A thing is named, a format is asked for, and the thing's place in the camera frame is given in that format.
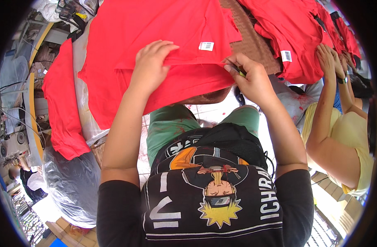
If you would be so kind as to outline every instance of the yellow shirt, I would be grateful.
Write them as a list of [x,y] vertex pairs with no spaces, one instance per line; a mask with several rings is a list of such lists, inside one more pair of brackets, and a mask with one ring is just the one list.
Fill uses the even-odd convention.
[[[301,134],[304,144],[307,143],[311,132],[316,106],[317,103],[311,104],[305,112],[305,122]],[[331,181],[342,187],[345,194],[353,196],[363,195],[369,189],[374,164],[370,156],[367,140],[367,120],[357,115],[355,112],[348,112],[347,114],[341,115],[336,108],[333,108],[328,136],[356,150],[360,161],[360,178],[357,188],[352,189],[341,184],[340,181],[318,166],[307,154],[308,166],[317,171],[327,173]]]

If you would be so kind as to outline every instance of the black t-shirt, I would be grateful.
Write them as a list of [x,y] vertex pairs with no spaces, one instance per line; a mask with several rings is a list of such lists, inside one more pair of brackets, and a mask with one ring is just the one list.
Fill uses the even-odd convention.
[[99,188],[97,236],[112,246],[304,246],[314,201],[306,170],[275,184],[262,168],[217,147],[188,147],[157,165],[142,191]]

